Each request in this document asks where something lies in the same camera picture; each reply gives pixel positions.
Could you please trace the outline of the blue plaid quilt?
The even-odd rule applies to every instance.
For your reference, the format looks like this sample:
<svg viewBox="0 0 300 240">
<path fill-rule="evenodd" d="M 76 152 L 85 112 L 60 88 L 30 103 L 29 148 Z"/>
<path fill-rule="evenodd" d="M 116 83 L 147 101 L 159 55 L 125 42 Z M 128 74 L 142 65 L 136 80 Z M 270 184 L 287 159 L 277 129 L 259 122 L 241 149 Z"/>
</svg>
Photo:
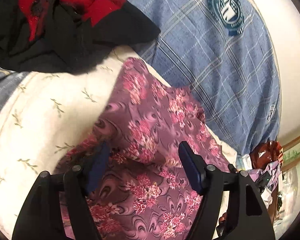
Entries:
<svg viewBox="0 0 300 240">
<path fill-rule="evenodd" d="M 246 154 L 277 138 L 276 55 L 251 0 L 128 1 L 160 28 L 134 50 L 170 85 L 190 88 L 219 139 Z"/>
</svg>

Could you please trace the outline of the dark red plastic bag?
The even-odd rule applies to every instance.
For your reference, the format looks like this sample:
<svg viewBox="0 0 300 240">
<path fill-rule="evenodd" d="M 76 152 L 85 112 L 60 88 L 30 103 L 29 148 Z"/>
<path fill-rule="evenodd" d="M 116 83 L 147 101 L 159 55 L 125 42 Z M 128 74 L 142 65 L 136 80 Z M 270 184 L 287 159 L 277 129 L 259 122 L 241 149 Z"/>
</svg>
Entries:
<svg viewBox="0 0 300 240">
<path fill-rule="evenodd" d="M 278 141 L 260 143 L 250 153 L 251 164 L 254 169 L 264 170 L 269 163 L 278 161 L 283 164 L 283 147 Z"/>
</svg>

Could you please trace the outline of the black and red garment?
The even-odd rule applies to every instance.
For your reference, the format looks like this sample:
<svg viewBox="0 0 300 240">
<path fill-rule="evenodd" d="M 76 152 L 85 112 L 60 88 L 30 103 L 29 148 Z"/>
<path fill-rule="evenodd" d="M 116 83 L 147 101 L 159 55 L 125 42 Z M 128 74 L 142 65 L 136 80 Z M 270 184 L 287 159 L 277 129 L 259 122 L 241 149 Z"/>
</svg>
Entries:
<svg viewBox="0 0 300 240">
<path fill-rule="evenodd" d="M 127 0 L 0 0 L 0 67 L 79 74 L 160 29 Z"/>
</svg>

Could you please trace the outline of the cream leaf-print blanket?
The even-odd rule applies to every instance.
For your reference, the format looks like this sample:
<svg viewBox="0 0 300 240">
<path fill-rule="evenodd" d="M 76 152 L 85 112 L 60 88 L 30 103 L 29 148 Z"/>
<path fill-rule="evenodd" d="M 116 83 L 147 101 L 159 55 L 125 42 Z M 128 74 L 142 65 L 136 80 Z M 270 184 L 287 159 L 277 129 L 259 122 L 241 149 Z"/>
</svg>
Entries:
<svg viewBox="0 0 300 240">
<path fill-rule="evenodd" d="M 39 173 L 57 172 L 89 135 L 129 57 L 136 52 L 118 47 L 87 74 L 31 72 L 7 100 L 0 111 L 0 233 L 7 239 Z"/>
</svg>

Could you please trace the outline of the lilac printed cloth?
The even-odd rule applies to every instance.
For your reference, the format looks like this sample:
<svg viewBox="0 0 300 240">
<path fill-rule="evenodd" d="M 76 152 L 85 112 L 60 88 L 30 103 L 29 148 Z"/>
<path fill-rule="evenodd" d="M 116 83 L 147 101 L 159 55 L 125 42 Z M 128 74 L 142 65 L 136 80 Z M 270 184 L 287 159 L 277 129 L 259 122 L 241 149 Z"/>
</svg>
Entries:
<svg viewBox="0 0 300 240">
<path fill-rule="evenodd" d="M 281 168 L 278 161 L 273 161 L 266 165 L 263 170 L 261 168 L 248 170 L 248 174 L 255 183 L 260 194 L 264 191 L 272 193 L 279 183 L 279 176 L 281 174 Z"/>
</svg>

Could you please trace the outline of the small white-blue box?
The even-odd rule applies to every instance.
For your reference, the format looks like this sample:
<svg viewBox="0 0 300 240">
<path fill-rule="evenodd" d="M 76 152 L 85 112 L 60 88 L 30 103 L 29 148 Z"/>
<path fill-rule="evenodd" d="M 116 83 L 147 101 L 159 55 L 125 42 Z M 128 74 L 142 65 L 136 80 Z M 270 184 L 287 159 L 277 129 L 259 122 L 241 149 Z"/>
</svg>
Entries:
<svg viewBox="0 0 300 240">
<path fill-rule="evenodd" d="M 249 154 L 245 154 L 243 156 L 238 156 L 236 159 L 236 167 L 240 170 L 252 170 L 252 162 Z"/>
</svg>

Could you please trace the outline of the purple floral shirt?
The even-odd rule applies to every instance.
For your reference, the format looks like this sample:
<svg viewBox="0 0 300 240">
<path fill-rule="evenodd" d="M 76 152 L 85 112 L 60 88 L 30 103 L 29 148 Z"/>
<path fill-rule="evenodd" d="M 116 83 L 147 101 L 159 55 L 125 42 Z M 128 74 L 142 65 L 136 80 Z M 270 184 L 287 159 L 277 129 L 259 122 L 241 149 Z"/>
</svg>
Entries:
<svg viewBox="0 0 300 240">
<path fill-rule="evenodd" d="M 102 141 L 109 161 L 87 196 L 103 239 L 185 239 L 202 197 L 190 186 L 178 155 L 182 141 L 221 171 L 228 161 L 205 126 L 187 87 L 163 85 L 141 59 L 128 58 L 92 133 L 60 161 L 62 172 L 93 155 Z"/>
</svg>

